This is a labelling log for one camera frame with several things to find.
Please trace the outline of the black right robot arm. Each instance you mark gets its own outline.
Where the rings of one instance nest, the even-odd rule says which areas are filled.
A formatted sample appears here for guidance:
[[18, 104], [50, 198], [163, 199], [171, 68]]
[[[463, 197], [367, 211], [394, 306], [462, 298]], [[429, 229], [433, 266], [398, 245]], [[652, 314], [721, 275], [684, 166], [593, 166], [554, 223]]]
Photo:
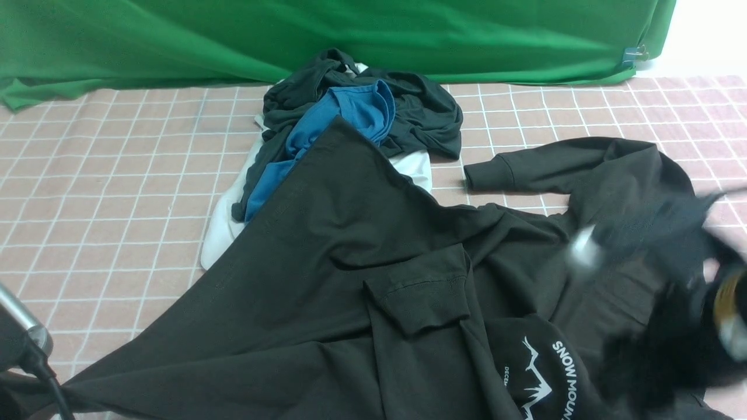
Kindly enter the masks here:
[[599, 394], [643, 415], [687, 391], [736, 385], [745, 380], [745, 341], [745, 266], [723, 265], [711, 282], [669, 285], [643, 329], [605, 343]]

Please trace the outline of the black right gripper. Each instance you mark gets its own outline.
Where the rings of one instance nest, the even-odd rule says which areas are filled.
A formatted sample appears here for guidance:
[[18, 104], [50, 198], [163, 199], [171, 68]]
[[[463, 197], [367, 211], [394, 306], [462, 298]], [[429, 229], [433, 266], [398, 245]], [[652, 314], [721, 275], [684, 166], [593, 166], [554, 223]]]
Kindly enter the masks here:
[[608, 404], [668, 409], [678, 394], [725, 385], [725, 352], [713, 319], [715, 279], [657, 293], [648, 324], [605, 342], [596, 385]]

